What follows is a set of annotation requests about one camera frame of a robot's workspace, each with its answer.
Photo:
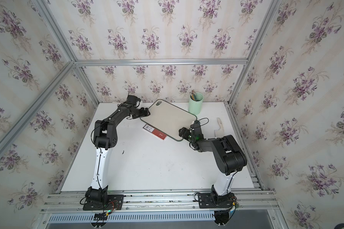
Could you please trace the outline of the beige green-rimmed cutting board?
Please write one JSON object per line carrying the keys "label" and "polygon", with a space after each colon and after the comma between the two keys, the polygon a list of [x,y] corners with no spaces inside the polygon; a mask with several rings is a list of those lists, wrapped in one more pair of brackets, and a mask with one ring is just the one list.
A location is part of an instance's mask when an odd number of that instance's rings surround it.
{"label": "beige green-rimmed cutting board", "polygon": [[195,115],[162,99],[154,102],[148,110],[150,115],[141,117],[141,121],[178,142],[183,140],[179,136],[179,130],[183,127],[189,129],[197,120]]}

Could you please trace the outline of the red rectangular box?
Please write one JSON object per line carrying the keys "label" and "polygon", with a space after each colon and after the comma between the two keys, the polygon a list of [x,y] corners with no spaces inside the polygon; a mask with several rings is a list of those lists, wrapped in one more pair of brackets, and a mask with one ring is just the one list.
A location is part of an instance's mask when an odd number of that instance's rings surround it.
{"label": "red rectangular box", "polygon": [[158,139],[164,141],[167,138],[167,135],[162,131],[155,129],[154,127],[145,124],[143,126],[143,130],[147,131],[148,133],[152,134],[153,136],[157,137]]}

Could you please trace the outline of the white ceramic knife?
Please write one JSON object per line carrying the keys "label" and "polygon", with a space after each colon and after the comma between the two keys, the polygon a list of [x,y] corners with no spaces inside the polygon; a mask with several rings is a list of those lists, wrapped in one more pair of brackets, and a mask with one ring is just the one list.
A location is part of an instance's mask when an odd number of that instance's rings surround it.
{"label": "white ceramic knife", "polygon": [[221,138],[224,136],[225,131],[224,131],[223,123],[219,117],[217,117],[217,124],[219,126],[219,129],[215,130],[215,137]]}

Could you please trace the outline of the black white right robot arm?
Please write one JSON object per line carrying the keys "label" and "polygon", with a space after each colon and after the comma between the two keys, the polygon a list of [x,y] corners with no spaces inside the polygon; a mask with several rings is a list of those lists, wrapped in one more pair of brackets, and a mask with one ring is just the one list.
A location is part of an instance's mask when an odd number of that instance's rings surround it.
{"label": "black white right robot arm", "polygon": [[216,165],[222,176],[211,188],[210,201],[212,206],[223,208],[233,205],[234,195],[231,185],[234,176],[247,165],[247,158],[232,135],[218,138],[204,138],[201,128],[179,130],[179,137],[189,142],[189,146],[198,152],[212,152]]}

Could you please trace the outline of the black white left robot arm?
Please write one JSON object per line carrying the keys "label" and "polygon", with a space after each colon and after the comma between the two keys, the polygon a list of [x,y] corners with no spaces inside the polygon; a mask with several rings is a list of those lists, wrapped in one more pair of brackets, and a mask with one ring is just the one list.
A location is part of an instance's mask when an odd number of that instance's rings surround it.
{"label": "black white left robot arm", "polygon": [[96,203],[106,207],[109,203],[107,172],[110,164],[110,156],[118,142],[117,126],[125,118],[147,117],[151,113],[148,108],[138,108],[138,105],[122,103],[110,116],[95,122],[95,128],[91,132],[92,144],[96,147],[96,164],[92,182],[86,191],[86,203]]}

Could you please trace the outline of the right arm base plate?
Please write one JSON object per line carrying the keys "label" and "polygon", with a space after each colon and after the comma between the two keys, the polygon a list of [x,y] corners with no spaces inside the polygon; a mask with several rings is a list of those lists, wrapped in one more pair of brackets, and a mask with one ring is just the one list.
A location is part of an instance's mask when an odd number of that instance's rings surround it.
{"label": "right arm base plate", "polygon": [[194,199],[198,202],[200,209],[229,209],[237,203],[233,193],[224,196],[217,196],[213,193],[195,193]]}

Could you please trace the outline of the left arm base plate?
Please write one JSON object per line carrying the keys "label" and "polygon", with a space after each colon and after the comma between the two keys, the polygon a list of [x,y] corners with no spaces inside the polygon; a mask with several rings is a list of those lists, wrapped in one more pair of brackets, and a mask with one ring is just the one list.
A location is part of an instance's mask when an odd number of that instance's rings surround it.
{"label": "left arm base plate", "polygon": [[85,202],[83,203],[83,210],[121,210],[123,200],[124,195],[108,195],[107,198],[85,197]]}

